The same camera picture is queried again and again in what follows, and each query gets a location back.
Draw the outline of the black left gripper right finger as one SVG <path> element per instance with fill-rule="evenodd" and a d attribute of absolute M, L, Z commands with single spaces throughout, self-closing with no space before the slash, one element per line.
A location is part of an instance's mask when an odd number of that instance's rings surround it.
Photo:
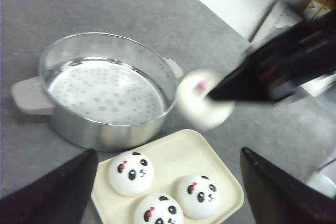
<path fill-rule="evenodd" d="M 256 223 L 335 223 L 330 198 L 253 150 L 240 151 L 240 169 Z"/>

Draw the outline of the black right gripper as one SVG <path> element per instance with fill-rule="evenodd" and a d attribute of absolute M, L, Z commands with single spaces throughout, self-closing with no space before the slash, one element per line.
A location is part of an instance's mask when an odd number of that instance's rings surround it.
<path fill-rule="evenodd" d="M 215 101 L 273 102 L 335 71 L 335 11 L 302 20 L 256 51 L 258 64 L 243 61 L 207 96 Z"/>

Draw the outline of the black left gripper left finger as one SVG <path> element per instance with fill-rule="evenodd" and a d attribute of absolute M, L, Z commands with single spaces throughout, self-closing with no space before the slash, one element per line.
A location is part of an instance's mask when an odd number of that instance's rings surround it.
<path fill-rule="evenodd" d="M 1 199 L 1 223 L 80 223 L 97 172 L 89 149 Z"/>

